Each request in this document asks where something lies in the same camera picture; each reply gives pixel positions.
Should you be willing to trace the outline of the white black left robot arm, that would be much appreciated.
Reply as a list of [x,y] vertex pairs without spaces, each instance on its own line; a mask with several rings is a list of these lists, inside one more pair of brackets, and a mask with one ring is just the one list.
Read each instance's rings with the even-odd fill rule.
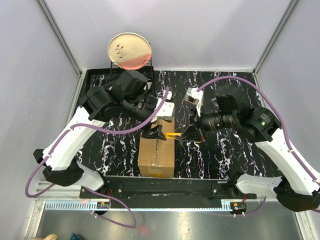
[[[82,165],[76,160],[76,154],[96,132],[127,135],[142,131],[146,138],[165,140],[162,126],[152,124],[157,119],[172,119],[172,92],[166,88],[160,98],[151,95],[150,88],[148,78],[136,70],[125,70],[117,79],[91,87],[54,142],[33,153],[38,164],[44,166],[45,180],[61,187],[80,185],[89,188],[95,197],[103,198],[108,186],[101,174]],[[104,129],[117,115],[128,116],[140,124],[125,130]]]

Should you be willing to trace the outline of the yellow utility knife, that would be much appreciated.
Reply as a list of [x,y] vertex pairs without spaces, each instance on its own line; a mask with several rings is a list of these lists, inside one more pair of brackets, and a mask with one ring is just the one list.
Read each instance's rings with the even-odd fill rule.
[[179,137],[181,136],[181,133],[179,133],[179,132],[165,132],[165,133],[164,133],[164,136],[165,136],[167,139],[178,140]]

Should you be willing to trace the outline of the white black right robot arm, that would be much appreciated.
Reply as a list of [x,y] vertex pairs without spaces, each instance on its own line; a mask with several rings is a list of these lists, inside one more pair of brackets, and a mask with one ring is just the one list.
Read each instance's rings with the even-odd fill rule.
[[196,88],[187,90],[184,100],[195,108],[179,141],[204,143],[214,133],[232,128],[267,154],[282,172],[279,177],[237,173],[228,181],[230,197],[255,194],[275,198],[293,212],[319,210],[320,184],[313,179],[318,173],[287,146],[289,140],[279,117],[265,107],[251,107],[244,93],[233,85],[224,85],[214,92],[218,108],[204,103],[203,96],[203,91]]

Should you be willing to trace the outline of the brown cardboard express box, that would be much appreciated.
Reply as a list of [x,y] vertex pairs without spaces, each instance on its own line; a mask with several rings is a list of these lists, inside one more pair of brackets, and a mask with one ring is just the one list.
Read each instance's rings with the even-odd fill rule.
[[143,177],[173,178],[175,172],[175,140],[145,139],[141,137],[137,164]]

